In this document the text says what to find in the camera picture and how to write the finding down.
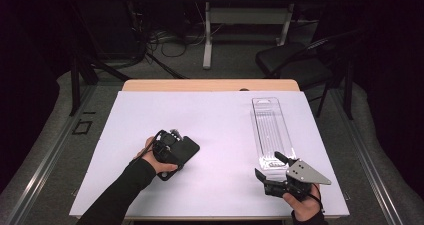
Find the black chair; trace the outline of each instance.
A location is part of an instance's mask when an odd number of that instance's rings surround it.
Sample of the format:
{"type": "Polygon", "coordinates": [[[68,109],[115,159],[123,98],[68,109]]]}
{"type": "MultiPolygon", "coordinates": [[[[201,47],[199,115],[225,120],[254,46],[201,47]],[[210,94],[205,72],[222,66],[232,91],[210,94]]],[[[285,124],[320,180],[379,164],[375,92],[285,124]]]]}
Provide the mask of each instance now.
{"type": "Polygon", "coordinates": [[[364,31],[357,29],[343,34],[320,39],[304,46],[289,43],[273,47],[256,54],[256,64],[264,72],[265,78],[294,79],[301,91],[325,84],[316,116],[329,88],[337,87],[345,78],[345,111],[350,119],[352,89],[352,60],[357,54],[364,31]]]}

